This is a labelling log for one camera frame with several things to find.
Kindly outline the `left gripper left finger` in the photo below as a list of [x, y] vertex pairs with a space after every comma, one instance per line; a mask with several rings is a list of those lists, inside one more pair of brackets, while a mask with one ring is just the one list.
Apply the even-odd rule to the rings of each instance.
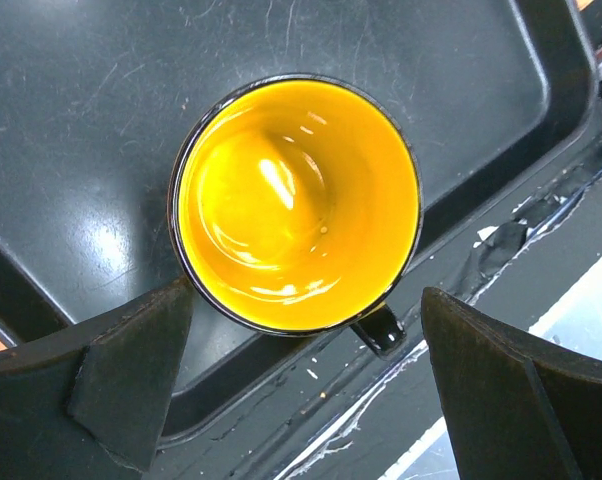
[[190, 330], [180, 278], [0, 352], [0, 479], [139, 479], [150, 470]]

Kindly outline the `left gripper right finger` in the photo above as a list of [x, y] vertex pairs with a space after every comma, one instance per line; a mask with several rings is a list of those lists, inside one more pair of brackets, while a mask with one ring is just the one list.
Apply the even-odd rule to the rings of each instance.
[[602, 361], [434, 287], [421, 323], [462, 479], [602, 479]]

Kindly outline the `yellow mug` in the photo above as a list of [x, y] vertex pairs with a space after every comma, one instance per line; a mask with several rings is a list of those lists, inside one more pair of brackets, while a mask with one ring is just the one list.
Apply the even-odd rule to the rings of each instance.
[[405, 339], [386, 298], [422, 204], [410, 144], [373, 97], [290, 73], [232, 91], [192, 126], [167, 217], [186, 278], [227, 318], [281, 337], [348, 327], [385, 357]]

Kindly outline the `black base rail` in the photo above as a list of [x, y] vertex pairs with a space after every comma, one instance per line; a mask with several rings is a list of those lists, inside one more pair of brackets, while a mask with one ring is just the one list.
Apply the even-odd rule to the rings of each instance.
[[547, 164], [423, 262], [408, 343], [382, 365], [352, 341], [301, 364], [155, 479], [602, 479], [602, 104]]

